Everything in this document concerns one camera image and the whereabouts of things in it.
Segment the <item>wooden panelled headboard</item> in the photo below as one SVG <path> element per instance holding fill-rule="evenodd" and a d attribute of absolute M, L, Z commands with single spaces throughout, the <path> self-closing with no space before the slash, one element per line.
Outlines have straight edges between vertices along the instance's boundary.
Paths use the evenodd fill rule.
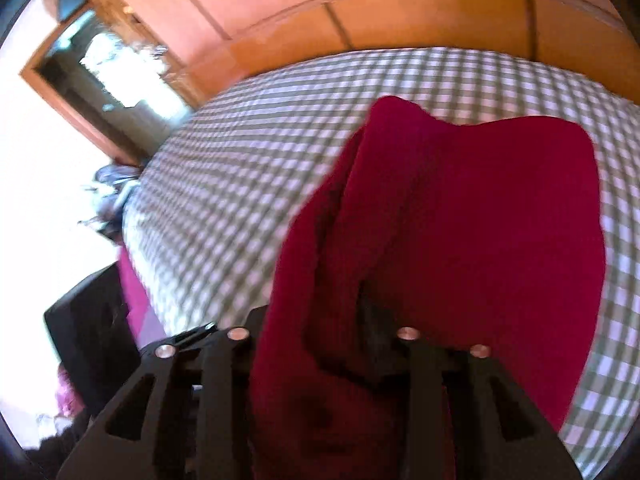
<path fill-rule="evenodd" d="M 201 96 L 308 58 L 373 48 L 502 52 L 639 96 L 639 47 L 612 0 L 122 0 Z"/>

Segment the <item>magenta pink cloth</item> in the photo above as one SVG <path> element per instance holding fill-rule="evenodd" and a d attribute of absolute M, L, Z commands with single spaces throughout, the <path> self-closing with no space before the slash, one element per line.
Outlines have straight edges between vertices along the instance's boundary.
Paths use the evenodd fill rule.
<path fill-rule="evenodd" d="M 119 248 L 117 260 L 120 286 L 128 307 L 127 321 L 139 349 L 166 337 L 162 323 L 151 307 L 146 289 L 134 270 L 125 246 Z"/>

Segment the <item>wooden framed mirror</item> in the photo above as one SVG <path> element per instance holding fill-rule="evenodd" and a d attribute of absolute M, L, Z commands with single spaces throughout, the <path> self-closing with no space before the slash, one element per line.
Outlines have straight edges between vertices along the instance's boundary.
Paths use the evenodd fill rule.
<path fill-rule="evenodd" d="M 143 166 L 204 102 L 157 41 L 126 42 L 84 4 L 21 70 L 32 90 L 109 158 Z"/>

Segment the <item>green white checkered bedsheet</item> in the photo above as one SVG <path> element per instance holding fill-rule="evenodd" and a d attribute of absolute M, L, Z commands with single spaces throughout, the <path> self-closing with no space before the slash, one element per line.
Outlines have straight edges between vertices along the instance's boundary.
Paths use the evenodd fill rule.
<path fill-rule="evenodd" d="M 639 414 L 639 109 L 582 74 L 434 47 L 329 55 L 235 84 L 163 143 L 127 203 L 125 245 L 152 308 L 178 334 L 263 304 L 292 217 L 388 94 L 457 124 L 548 115 L 591 136 L 606 278 L 561 436 L 594 478 Z"/>

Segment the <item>black chair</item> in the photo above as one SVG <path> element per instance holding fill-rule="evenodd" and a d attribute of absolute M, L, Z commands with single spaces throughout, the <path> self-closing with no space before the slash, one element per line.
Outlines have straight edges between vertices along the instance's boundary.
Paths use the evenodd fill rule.
<path fill-rule="evenodd" d="M 112 264 L 84 278 L 44 312 L 52 344 L 88 411 L 98 414 L 141 362 Z"/>

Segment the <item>crimson red cloth garment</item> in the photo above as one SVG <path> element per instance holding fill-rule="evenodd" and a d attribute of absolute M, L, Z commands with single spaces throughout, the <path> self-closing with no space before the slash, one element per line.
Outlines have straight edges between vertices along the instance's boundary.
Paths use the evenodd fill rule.
<path fill-rule="evenodd" d="M 261 479 L 393 479 L 400 426 L 367 336 L 478 344 L 554 429 L 605 278 L 600 181 L 574 122 L 457 126 L 377 100 L 283 243 L 250 375 Z"/>

